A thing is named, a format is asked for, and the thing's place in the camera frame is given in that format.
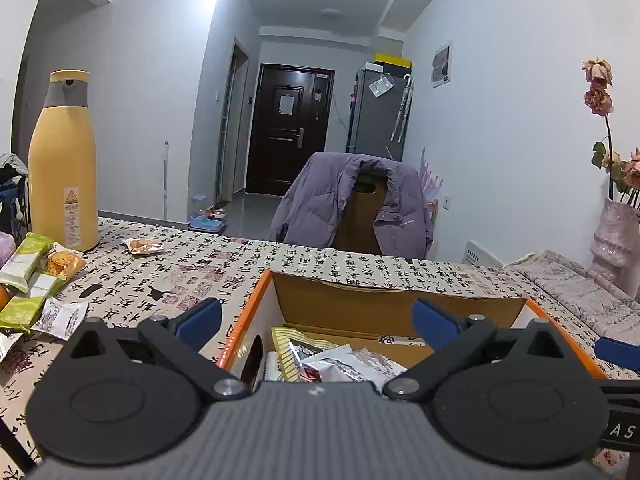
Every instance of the tablecloth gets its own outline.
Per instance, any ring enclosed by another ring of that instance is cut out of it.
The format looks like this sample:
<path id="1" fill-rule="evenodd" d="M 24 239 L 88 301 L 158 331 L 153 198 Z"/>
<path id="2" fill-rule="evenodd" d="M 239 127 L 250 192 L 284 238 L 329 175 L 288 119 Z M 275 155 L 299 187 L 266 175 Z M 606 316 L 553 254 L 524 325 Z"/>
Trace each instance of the tablecloth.
<path id="1" fill-rule="evenodd" d="M 146 258 L 132 256 L 120 244 L 129 237 L 154 238 L 166 251 Z M 106 218 L 100 219 L 100 244 L 86 259 L 85 269 L 57 298 L 88 298 L 88 315 L 102 317 L 109 326 L 135 326 L 152 314 L 175 317 L 205 297 L 219 298 L 222 329 L 200 352 L 213 362 L 266 269 L 348 285 L 465 297 L 531 298 L 591 355 L 597 339 L 595 332 L 556 300 L 511 269 L 318 250 Z M 24 409 L 62 343 L 49 336 L 25 336 L 0 364 L 0 416 L 37 460 Z M 599 364 L 612 378 L 638 377 L 608 363 Z M 3 479 L 22 475 L 2 450 L 0 471 Z"/>

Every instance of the flower vase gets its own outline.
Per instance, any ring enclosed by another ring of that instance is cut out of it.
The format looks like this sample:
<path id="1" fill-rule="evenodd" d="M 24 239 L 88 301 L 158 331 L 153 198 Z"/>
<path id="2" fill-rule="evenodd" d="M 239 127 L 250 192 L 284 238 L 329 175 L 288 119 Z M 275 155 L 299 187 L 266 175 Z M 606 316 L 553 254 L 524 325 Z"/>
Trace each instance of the flower vase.
<path id="1" fill-rule="evenodd" d="M 600 224 L 593 234 L 593 265 L 590 270 L 615 283 L 623 269 L 631 264 L 637 238 L 636 209 L 607 198 L 600 215 Z"/>

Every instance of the floor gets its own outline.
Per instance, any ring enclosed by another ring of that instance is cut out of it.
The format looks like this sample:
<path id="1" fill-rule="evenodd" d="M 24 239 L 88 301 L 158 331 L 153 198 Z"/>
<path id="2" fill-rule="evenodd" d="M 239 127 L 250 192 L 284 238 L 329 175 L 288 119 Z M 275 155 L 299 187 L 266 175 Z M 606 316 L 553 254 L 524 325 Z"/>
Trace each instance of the floor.
<path id="1" fill-rule="evenodd" d="M 225 236 L 266 240 L 271 219 L 280 204 L 279 196 L 247 194 L 240 191 L 225 206 Z"/>

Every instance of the green snack package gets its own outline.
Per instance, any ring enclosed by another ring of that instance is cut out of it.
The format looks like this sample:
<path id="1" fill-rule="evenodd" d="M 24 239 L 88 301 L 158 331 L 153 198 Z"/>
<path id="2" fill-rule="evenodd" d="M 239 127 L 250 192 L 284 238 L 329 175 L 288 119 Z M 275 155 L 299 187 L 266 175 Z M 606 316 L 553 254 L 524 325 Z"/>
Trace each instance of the green snack package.
<path id="1" fill-rule="evenodd" d="M 53 244 L 54 241 L 49 237 L 27 233 L 14 255 L 0 269 L 0 283 L 27 292 L 29 279 L 38 265 L 38 260 Z"/>
<path id="2" fill-rule="evenodd" d="M 46 272 L 34 272 L 29 280 L 28 292 L 18 292 L 0 310 L 0 328 L 29 333 L 31 325 L 40 317 L 46 297 L 64 281 L 64 278 Z"/>

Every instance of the cardboard box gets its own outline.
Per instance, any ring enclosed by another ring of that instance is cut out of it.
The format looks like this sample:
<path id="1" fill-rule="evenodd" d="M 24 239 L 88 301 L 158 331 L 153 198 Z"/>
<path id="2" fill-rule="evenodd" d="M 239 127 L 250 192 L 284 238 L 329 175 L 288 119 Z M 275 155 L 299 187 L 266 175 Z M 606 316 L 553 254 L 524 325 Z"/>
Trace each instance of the cardboard box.
<path id="1" fill-rule="evenodd" d="M 483 314 L 498 328 L 524 328 L 535 317 L 550 317 L 522 298 L 462 298 L 411 290 L 363 288 L 321 282 L 267 270 L 256 285 L 218 359 L 218 366 L 247 383 L 262 377 L 267 352 L 273 351 L 271 327 L 294 328 L 314 339 L 353 349 L 367 348 L 410 368 L 433 353 L 429 346 L 383 344 L 381 336 L 417 338 L 412 306 L 428 298 L 465 319 Z M 597 364 L 560 327 L 591 375 L 607 378 Z"/>

